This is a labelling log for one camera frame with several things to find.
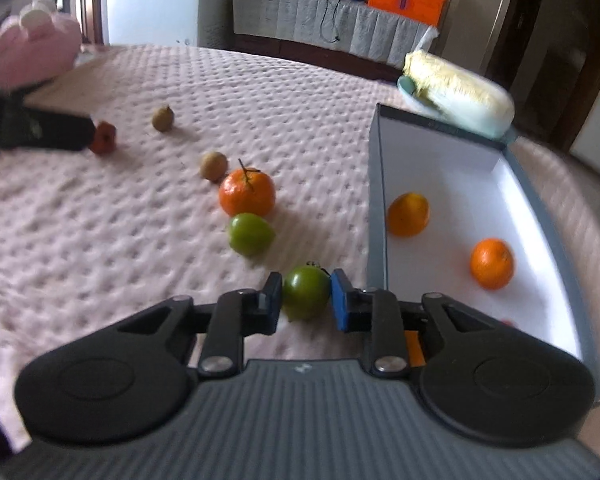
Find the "orange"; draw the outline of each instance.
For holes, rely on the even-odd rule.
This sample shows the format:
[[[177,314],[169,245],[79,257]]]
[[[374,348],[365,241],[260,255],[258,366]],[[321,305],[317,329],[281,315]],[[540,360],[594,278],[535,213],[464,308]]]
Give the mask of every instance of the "orange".
[[[405,330],[404,338],[407,340],[407,352],[409,353],[409,366],[415,368],[417,366],[424,366],[427,362],[424,359],[422,353],[422,346],[420,346],[420,336],[417,330]]]
[[[429,202],[417,193],[400,195],[386,213],[386,228],[395,236],[415,236],[429,223]]]
[[[222,181],[218,199],[224,212],[231,217],[240,213],[264,216],[276,203],[276,189],[266,173],[242,167]]]
[[[497,290],[511,281],[515,264],[506,243],[487,238],[474,247],[470,267],[471,274],[483,288]]]

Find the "ribbed gray surface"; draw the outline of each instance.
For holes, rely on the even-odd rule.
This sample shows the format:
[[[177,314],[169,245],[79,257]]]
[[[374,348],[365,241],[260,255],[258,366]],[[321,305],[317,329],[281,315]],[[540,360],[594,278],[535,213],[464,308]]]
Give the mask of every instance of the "ribbed gray surface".
[[[600,460],[576,441],[483,446],[440,426],[406,384],[372,378],[357,361],[301,364],[250,361],[241,376],[200,386],[154,434],[104,449],[37,442],[3,473],[27,480],[600,478]]]

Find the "green tomato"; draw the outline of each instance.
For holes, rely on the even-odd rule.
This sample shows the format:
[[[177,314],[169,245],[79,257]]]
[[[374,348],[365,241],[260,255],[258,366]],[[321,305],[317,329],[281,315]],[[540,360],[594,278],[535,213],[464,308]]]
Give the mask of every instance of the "green tomato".
[[[329,275],[320,267],[296,267],[285,277],[282,287],[282,310],[289,321],[319,316],[331,295]]]
[[[229,246],[242,256],[265,251],[275,237],[276,232],[267,221],[253,213],[240,213],[231,218]]]

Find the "white door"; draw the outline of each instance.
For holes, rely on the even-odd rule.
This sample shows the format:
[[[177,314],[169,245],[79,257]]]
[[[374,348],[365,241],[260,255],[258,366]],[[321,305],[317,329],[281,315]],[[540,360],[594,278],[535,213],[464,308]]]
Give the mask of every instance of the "white door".
[[[196,45],[198,0],[102,0],[107,44]]]

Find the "metal screw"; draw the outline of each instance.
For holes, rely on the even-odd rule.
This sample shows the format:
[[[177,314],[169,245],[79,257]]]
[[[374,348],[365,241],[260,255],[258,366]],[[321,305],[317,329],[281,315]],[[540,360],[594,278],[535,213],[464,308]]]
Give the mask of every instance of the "metal screw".
[[[231,359],[229,359],[227,356],[212,355],[200,363],[200,368],[202,368],[203,372],[208,374],[219,374],[227,371],[233,365],[234,362],[231,361]]]
[[[376,359],[374,366],[379,372],[401,372],[407,367],[407,361],[397,355],[385,355]]]

